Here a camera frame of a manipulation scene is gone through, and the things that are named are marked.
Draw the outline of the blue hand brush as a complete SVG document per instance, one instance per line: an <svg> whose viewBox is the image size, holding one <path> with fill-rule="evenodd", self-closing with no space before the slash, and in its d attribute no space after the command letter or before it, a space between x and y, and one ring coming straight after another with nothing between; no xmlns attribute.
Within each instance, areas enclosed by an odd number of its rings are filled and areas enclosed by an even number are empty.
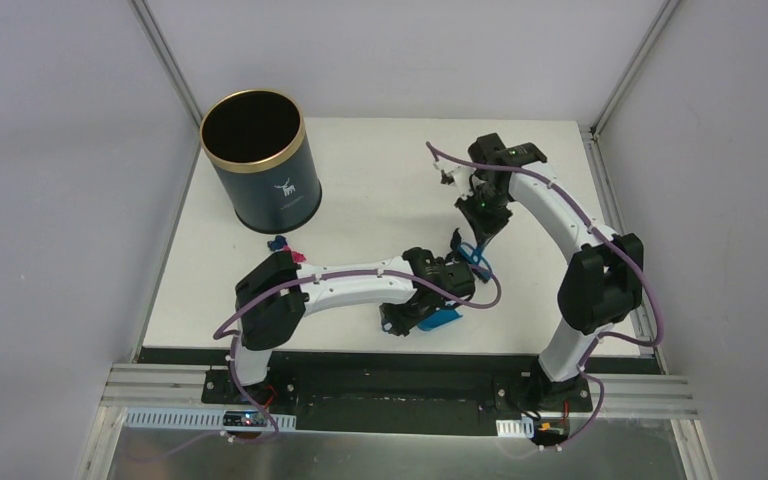
<svg viewBox="0 0 768 480"><path fill-rule="evenodd" d="M450 248L451 254L454 257L478 267L474 274L482 283L488 283L491 280L493 269L490 262L484 256L484 248L473 246L464 241L459 228L456 228L452 233Z"/></svg>

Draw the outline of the blue plastic dustpan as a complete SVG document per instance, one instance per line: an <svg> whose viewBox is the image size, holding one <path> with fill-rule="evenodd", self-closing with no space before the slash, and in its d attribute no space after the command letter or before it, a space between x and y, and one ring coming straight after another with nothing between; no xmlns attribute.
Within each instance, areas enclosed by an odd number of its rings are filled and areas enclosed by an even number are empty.
<svg viewBox="0 0 768 480"><path fill-rule="evenodd" d="M461 317L462 314L454 306L447 306L420 321L416 327L420 331L430 332L455 322Z"/></svg>

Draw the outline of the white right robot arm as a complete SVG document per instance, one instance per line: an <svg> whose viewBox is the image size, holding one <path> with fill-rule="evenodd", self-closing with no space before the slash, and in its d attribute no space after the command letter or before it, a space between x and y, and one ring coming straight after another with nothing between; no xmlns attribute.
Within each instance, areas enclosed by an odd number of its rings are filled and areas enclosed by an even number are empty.
<svg viewBox="0 0 768 480"><path fill-rule="evenodd" d="M567 262L557 303L561 321L534 362L525 387L528 402L555 408L581 378L598 336L642 302L637 271L643 244L634 234L600 231L597 222L558 182L547 156L534 144L506 146L496 133L468 148L470 165L455 175L456 201L478 247L508 224L509 203L522 205L549 234Z"/></svg>

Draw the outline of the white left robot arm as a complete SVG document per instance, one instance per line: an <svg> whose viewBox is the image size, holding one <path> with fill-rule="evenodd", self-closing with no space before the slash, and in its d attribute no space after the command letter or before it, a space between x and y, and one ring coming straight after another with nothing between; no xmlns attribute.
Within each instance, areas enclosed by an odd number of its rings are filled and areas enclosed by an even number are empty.
<svg viewBox="0 0 768 480"><path fill-rule="evenodd" d="M226 389L241 404L257 402L272 352L308 316L376 304L382 328L406 336L437 312L471 301L475 282L468 263L420 247L378 262L331 267L273 252L237 282L235 312L214 334L232 339Z"/></svg>

